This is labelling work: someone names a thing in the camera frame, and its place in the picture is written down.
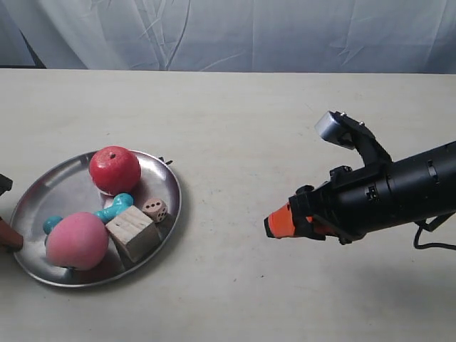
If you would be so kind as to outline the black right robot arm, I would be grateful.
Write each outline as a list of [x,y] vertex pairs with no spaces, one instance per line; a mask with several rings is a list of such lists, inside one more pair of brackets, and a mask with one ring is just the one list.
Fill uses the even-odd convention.
[[455,143],[357,170],[343,165],[319,187],[304,185],[265,220],[269,238],[350,244],[414,222],[434,230],[455,213]]

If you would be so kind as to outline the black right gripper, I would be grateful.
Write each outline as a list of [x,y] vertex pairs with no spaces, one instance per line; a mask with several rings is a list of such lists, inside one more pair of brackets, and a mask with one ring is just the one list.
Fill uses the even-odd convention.
[[298,188],[289,203],[264,220],[264,228],[272,239],[334,236],[350,244],[391,227],[391,205],[386,166],[352,170],[344,165],[331,170],[330,180],[322,185]]

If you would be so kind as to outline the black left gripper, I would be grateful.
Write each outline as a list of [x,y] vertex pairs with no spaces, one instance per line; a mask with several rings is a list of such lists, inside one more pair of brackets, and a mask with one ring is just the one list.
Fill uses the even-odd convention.
[[[12,186],[13,180],[0,174],[0,195],[11,191]],[[24,245],[23,236],[11,228],[2,218],[0,218],[0,241],[1,248],[6,250],[21,250]]]

